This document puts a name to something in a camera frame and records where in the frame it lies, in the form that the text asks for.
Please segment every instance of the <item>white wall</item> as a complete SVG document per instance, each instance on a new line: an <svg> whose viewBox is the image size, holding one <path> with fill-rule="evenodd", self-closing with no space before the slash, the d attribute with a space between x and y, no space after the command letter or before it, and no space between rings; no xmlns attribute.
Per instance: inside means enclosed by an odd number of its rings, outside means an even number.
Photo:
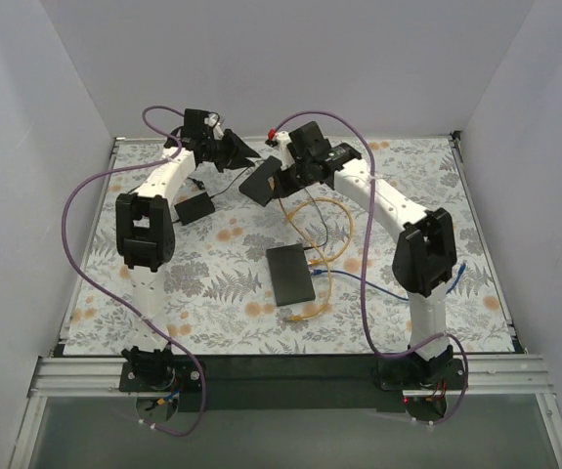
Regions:
<svg viewBox="0 0 562 469"><path fill-rule="evenodd" d="M515 325L545 356L562 412L562 0L537 0L463 143Z"/></svg>
<svg viewBox="0 0 562 469"><path fill-rule="evenodd" d="M57 338L74 276L61 248L65 198L108 164L111 138L38 0L0 0L0 468L38 354ZM80 197L74 251L97 191Z"/></svg>
<svg viewBox="0 0 562 469"><path fill-rule="evenodd" d="M110 132L139 137L152 104L217 110L242 135L306 108L368 134L450 133L533 0L42 3Z"/></svg>

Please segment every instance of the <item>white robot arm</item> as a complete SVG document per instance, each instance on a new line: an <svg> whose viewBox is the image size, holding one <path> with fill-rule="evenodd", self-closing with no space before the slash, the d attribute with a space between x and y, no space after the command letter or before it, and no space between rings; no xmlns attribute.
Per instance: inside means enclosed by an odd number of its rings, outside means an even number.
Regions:
<svg viewBox="0 0 562 469"><path fill-rule="evenodd" d="M133 305L167 333L163 306L165 265L175 250L172 204L186 179L202 162L214 163L219 171L253 166L247 158L259 155L230 129L224 130L217 113L186 109L180 130L183 143L168 140L163 158L133 192L122 193L115 203L117 250L129 268ZM162 349L166 341L139 322L132 345L142 350Z"/></svg>
<svg viewBox="0 0 562 469"><path fill-rule="evenodd" d="M333 147L316 122L270 135L268 143L278 147L281 169L257 175L264 201L325 183L369 210L372 177L367 163L348 144ZM268 178L274 180L273 188L263 184ZM447 281L456 263L452 217L443 208L427 210L382 179L375 181L373 210L374 220L397 241L393 272L409 295L414 346L446 331ZM421 367L424 377L434 376L452 357L448 338L441 337L418 349L412 366Z"/></svg>

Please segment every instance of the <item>black rectangular object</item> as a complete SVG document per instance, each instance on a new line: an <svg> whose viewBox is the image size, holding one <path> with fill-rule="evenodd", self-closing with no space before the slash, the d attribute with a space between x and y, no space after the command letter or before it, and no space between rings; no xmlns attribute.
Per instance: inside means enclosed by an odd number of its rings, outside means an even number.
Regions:
<svg viewBox="0 0 562 469"><path fill-rule="evenodd" d="M222 355L198 356L198 359L206 370L207 410L369 408L379 412L405 411L402 391L383 392L375 385L373 354ZM180 412L198 412L199 409L200 393L181 394Z"/></svg>
<svg viewBox="0 0 562 469"><path fill-rule="evenodd" d="M209 194L206 192L177 203L174 205L174 208L176 209L179 221L183 225L188 225L191 222L195 222L215 212L215 205L213 205L211 197L209 197Z"/></svg>
<svg viewBox="0 0 562 469"><path fill-rule="evenodd" d="M266 255L277 306L316 299L302 244L268 249Z"/></svg>
<svg viewBox="0 0 562 469"><path fill-rule="evenodd" d="M281 166L282 163L278 158L269 156L263 164L260 164L259 167L239 185L239 191L246 197L265 207L274 196L274 191L270 186L269 180L275 171L281 169Z"/></svg>

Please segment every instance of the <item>yellow cable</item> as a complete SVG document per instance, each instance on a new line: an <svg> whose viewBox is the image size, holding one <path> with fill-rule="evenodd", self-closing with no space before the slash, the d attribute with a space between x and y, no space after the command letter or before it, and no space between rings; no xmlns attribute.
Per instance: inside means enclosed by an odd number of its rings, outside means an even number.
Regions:
<svg viewBox="0 0 562 469"><path fill-rule="evenodd" d="M310 203L313 203L313 202L328 202L328 203L332 203L334 205L337 205L344 212L346 212L346 215L348 215L348 222L350 223L350 233L348 234L348 239L346 239L346 243L343 245L343 247L341 248L341 250L337 254L335 254L332 257L328 257L328 258L323 257L322 259L312 259L312 260L309 261L310 266L317 266L318 264L322 264L322 263L326 263L326 262L332 262L332 261L338 259L339 256L341 256L344 252L346 252L346 249L348 249L348 246L350 245L350 242L352 241L352 236L353 236L354 231L355 231L355 222L354 222L354 219L352 218L352 213L350 213L350 209L348 207L346 207L339 200L335 200L334 198L328 198L328 197L318 197L318 198L314 198L313 200L306 200L306 201L302 202L300 205L298 205L296 208L294 208L293 211L291 213L289 213L288 215L285 213L285 216L287 217L287 220L289 220L289 222L291 223L291 220L293 219L295 214L298 213L299 210L303 209L304 207L306 207L307 205L309 205Z"/></svg>
<svg viewBox="0 0 562 469"><path fill-rule="evenodd" d="M293 222L293 220L291 219L293 216L289 216L289 214L287 213L287 211L284 208L284 205L282 205L282 201L279 199L279 205L281 206L281 210L282 213L284 214L285 218L287 219L287 221L291 224L291 226L302 236L304 237L304 239L311 244L311 247L313 247L316 251L318 251L318 254L320 254L320 256L322 257L322 262L324 262L324 264L326 265L326 270L328 271L328 292L326 293L326 299L324 300L324 302L320 305L319 308L317 308L313 313L309 314L309 315L293 315L290 316L289 318L287 318L286 320L288 321L299 321L299 320L307 320L309 318L313 318L315 316L317 316L319 313L321 313L326 306L328 306L328 302L330 301L330 296L332 295L332 273L330 271L330 264L328 263L328 260L326 259L326 255L324 254L324 252L319 249L318 244L313 241L308 234L304 233L302 230L300 230L297 225Z"/></svg>

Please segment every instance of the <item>table surface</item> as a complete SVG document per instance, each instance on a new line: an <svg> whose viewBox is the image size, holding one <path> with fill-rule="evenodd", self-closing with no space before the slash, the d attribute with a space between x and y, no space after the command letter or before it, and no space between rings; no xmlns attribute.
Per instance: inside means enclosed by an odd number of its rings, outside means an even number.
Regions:
<svg viewBox="0 0 562 469"><path fill-rule="evenodd" d="M344 139L357 149L359 141ZM267 157L275 150L262 141L249 142ZM512 352L513 346L487 257L474 223L450 144L446 138L373 139L377 173L412 200L427 208L444 207L453 216L458 265L467 269L448 295L448 329L469 352ZM122 143L114 166L156 160L160 143ZM96 231L93 233L87 274L130 300L129 273L115 248L116 197L140 185L150 170L113 176ZM192 177L202 180L210 194L224 189L239 171L218 173L201 165ZM300 236L284 219L279 206L261 207L238 191L243 175L228 191L214 198L216 212L185 227L174 226L176 252L167 265L164 305L169 333L197 354L352 354L369 351L361 324L359 282L333 276L333 294L327 310L312 320L283 319L309 311L312 304L278 308L275 305L265 257L267 248L292 244ZM198 192L186 182L177 194L182 201ZM361 268L367 213L347 197L326 186L310 188L313 197L333 197L346 204L355 220L348 250L332 267L358 274ZM286 200L289 209L305 200L303 192ZM329 230L325 252L343 245L349 228L345 213L319 203ZM322 242L324 226L313 206L296 216L297 224ZM372 229L367 278L397 294L404 290L394 280L391 263L395 241L376 224ZM317 257L309 254L308 258ZM314 277L319 298L327 289L326 275ZM130 346L134 315L92 286L82 282L69 319L65 355L119 355ZM400 351L411 335L409 306L379 291L367 290L372 337L382 351Z"/></svg>

